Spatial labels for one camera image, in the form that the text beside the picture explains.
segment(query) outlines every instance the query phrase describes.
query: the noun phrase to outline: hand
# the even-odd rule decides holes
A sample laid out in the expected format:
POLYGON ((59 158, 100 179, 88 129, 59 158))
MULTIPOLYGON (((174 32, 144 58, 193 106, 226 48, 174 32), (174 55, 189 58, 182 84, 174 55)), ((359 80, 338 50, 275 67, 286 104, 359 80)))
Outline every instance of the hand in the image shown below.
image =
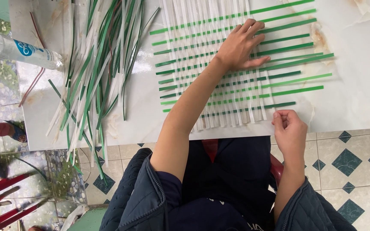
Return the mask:
POLYGON ((269 56, 250 60, 249 55, 256 45, 265 39, 264 34, 259 34, 255 38, 255 33, 265 27, 263 22, 257 22, 249 18, 244 25, 237 25, 222 44, 217 58, 228 70, 246 69, 258 67, 270 60, 269 56))
POLYGON ((294 110, 280 110, 273 114, 275 139, 288 165, 303 165, 308 126, 294 110))

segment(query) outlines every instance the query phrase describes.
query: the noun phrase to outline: plastic water bottle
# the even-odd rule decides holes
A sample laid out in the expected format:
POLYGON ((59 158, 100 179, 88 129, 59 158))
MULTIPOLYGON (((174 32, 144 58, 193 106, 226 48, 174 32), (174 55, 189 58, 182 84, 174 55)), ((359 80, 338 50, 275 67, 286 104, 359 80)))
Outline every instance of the plastic water bottle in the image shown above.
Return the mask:
POLYGON ((62 66, 58 53, 0 34, 0 59, 11 59, 55 70, 62 66))

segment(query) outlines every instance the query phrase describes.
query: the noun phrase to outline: quilted jacket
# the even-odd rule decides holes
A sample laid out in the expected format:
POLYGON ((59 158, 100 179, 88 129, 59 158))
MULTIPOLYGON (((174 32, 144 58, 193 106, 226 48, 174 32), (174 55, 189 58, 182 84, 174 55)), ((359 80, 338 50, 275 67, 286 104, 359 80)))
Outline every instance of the quilted jacket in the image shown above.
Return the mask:
MULTIPOLYGON (((160 181, 151 167, 152 151, 131 159, 102 219, 100 231, 168 231, 168 209, 160 181)), ((275 224, 276 231, 356 231, 308 179, 295 192, 275 224)))

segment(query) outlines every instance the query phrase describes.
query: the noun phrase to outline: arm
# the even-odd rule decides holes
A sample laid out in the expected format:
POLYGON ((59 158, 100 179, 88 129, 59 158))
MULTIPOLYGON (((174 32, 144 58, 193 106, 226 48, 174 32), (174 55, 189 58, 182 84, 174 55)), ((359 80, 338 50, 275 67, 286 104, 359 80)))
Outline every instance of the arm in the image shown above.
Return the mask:
POLYGON ((172 107, 151 157, 155 171, 170 173, 182 182, 188 160, 189 133, 219 80, 229 70, 256 67, 270 60, 269 56, 249 60, 251 50, 265 39, 263 34, 253 38, 261 28, 264 23, 253 19, 236 26, 208 67, 172 107))
POLYGON ((274 219, 279 218, 289 199, 305 181, 305 140, 308 126, 295 111, 280 110, 273 115, 275 139, 284 156, 284 171, 275 198, 274 219))

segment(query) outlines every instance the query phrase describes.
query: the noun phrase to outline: zipper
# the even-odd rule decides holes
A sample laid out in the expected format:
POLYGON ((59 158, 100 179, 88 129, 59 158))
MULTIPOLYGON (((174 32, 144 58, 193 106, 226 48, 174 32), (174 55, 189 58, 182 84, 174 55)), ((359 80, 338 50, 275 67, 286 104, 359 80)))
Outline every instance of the zipper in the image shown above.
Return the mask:
POLYGON ((286 228, 286 225, 288 223, 288 218, 291 214, 291 211, 292 211, 292 208, 294 207, 295 205, 295 202, 296 200, 299 198, 299 196, 302 194, 302 191, 303 191, 303 188, 302 187, 299 187, 299 192, 298 194, 295 196, 294 200, 291 202, 291 205, 289 206, 288 208, 288 211, 286 212, 286 217, 285 217, 285 221, 284 221, 284 224, 282 225, 282 228, 281 228, 281 231, 285 231, 285 228, 286 228))
MULTIPOLYGON (((151 169, 151 165, 149 163, 147 163, 146 164, 146 167, 147 167, 148 171, 151 173, 152 180, 157 184, 157 187, 158 187, 158 189, 160 190, 160 192, 162 194, 162 201, 164 201, 165 200, 165 193, 164 193, 164 191, 162 189, 162 186, 158 183, 157 179, 155 178, 154 173, 153 173, 153 169, 151 169)), ((137 217, 137 218, 135 218, 135 219, 133 219, 131 221, 126 222, 125 224, 121 225, 120 227, 125 226, 125 225, 127 225, 129 223, 132 223, 132 222, 134 222, 136 220, 139 220, 139 219, 141 219, 143 217, 148 216, 149 214, 153 213, 155 210, 159 209, 163 204, 164 203, 161 203, 158 207, 153 208, 149 212, 147 212, 147 213, 145 213, 145 214, 143 214, 143 215, 141 215, 141 216, 139 216, 139 217, 137 217)))

